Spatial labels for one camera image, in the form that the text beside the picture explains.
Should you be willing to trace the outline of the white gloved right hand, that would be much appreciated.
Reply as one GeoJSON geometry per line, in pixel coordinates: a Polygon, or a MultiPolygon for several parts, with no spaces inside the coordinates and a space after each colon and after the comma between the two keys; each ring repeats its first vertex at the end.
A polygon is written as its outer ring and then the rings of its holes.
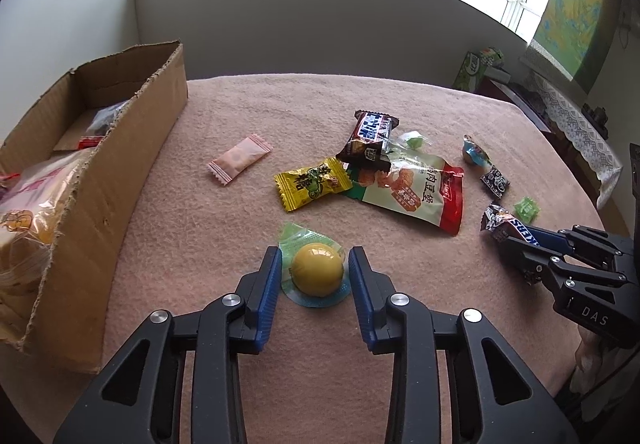
{"type": "Polygon", "coordinates": [[[580,345],[570,392],[579,398],[582,420],[591,422],[623,401],[639,378],[639,345],[630,349],[612,346],[586,328],[578,327],[580,345]]]}

